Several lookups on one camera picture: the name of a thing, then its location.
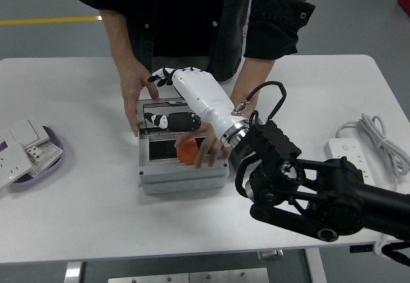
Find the person's left hand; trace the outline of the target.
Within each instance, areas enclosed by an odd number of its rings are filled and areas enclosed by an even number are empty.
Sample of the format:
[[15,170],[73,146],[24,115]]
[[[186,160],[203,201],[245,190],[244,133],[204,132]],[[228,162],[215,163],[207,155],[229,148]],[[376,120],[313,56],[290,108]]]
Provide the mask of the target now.
[[232,148],[225,147],[217,138],[211,124],[202,123],[197,131],[183,133],[175,142],[176,149],[181,148],[189,139],[197,136],[205,136],[199,147],[199,153],[193,163],[196,169],[199,169],[204,163],[213,166],[218,159],[229,159]]

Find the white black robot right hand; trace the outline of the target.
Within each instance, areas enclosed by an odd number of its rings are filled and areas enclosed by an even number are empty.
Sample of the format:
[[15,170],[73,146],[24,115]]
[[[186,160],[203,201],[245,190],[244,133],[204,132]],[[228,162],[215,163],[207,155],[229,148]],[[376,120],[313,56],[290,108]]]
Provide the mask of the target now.
[[234,104],[209,72],[194,67],[162,68],[148,79],[150,83],[155,81],[158,86],[173,85],[190,109],[212,125],[221,142],[230,144],[236,133],[249,128],[245,116],[233,114]]

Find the person's right hand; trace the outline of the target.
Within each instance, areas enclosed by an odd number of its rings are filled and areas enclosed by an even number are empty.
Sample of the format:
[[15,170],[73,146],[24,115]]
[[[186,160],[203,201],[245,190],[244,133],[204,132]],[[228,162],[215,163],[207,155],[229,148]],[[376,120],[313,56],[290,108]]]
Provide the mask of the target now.
[[152,99],[159,97],[159,91],[154,83],[148,82],[149,71],[138,61],[131,60],[119,67],[120,89],[124,101],[124,112],[130,128],[135,136],[140,131],[137,114],[137,101],[141,91],[146,88]]

